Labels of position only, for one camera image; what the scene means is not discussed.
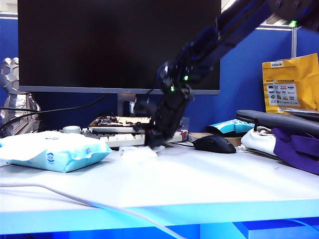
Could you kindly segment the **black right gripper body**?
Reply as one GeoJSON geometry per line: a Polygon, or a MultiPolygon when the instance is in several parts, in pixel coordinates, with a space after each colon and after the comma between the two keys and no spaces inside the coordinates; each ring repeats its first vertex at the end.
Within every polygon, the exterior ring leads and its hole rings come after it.
{"type": "Polygon", "coordinates": [[[153,117],[154,127],[164,140],[170,139],[179,127],[185,108],[193,100],[188,84],[164,92],[153,117]]]}

